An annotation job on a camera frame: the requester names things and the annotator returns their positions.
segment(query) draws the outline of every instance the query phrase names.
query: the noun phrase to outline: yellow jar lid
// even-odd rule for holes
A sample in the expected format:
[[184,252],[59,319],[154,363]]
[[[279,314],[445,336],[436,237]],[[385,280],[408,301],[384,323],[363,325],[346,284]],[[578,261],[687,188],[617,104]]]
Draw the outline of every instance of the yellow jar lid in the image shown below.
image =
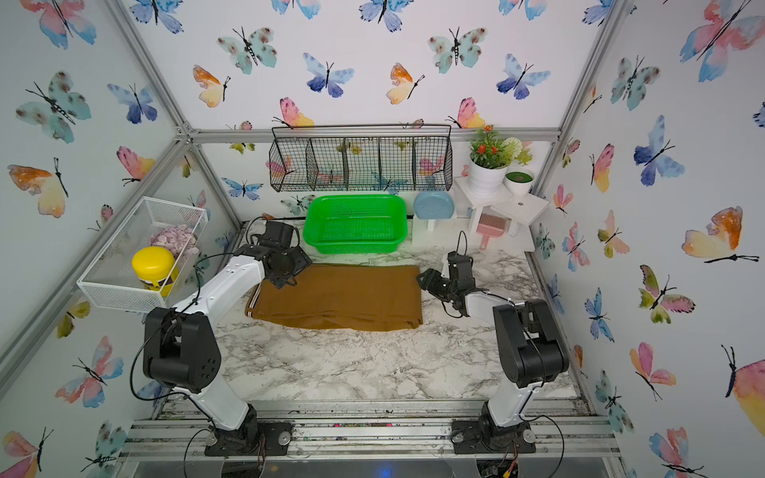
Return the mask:
[[158,282],[170,274],[175,264],[173,253],[160,246],[144,247],[133,256],[133,270],[145,281]]

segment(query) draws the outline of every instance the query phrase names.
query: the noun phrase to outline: white flower pot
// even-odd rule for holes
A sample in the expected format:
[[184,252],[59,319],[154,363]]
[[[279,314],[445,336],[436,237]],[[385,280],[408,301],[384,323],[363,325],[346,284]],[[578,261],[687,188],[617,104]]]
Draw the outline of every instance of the white flower pot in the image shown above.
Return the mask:
[[505,175],[513,173],[513,172],[520,172],[524,174],[528,174],[531,176],[531,181],[525,182],[525,183],[516,183],[515,181],[511,181],[507,177],[503,179],[503,184],[507,189],[510,190],[511,193],[513,193],[513,197],[522,197],[529,193],[529,189],[531,189],[531,186],[534,184],[534,173],[532,173],[530,170],[525,169],[524,167],[512,167],[509,168],[507,171],[505,171]]
[[478,196],[493,196],[502,185],[507,167],[486,169],[474,162],[467,166],[467,186]]

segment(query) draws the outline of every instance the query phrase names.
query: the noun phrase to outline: brown cloth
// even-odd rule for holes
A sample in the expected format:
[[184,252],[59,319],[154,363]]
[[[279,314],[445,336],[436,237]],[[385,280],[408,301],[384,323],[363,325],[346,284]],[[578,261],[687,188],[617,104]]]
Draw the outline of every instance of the brown cloth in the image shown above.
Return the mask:
[[416,265],[313,264],[295,287],[276,289],[263,281],[245,315],[302,329],[416,329],[422,325],[419,272]]

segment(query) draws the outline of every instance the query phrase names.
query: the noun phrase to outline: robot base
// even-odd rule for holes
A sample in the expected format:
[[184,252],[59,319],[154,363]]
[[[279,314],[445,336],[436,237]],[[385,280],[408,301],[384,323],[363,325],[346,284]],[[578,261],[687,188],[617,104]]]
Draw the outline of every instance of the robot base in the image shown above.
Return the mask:
[[528,421],[512,427],[497,427],[489,414],[489,407],[483,404],[480,417],[476,421],[455,420],[451,422],[451,441],[454,454],[489,454],[504,453],[508,447],[516,445],[518,453],[534,453],[536,446],[523,437],[524,432],[531,432]]
[[292,435],[292,423],[258,422],[257,413],[249,405],[242,426],[233,431],[216,429],[217,442],[204,451],[207,457],[242,457],[263,453],[258,446],[265,437],[265,455],[283,457],[287,454]]

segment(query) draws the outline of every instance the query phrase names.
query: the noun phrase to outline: green plastic basket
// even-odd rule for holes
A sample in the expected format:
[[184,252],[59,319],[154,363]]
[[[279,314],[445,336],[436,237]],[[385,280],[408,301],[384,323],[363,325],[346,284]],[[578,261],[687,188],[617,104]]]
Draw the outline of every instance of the green plastic basket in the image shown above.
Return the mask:
[[322,254],[386,254],[407,232],[406,204],[398,196],[323,196],[308,208],[303,238]]

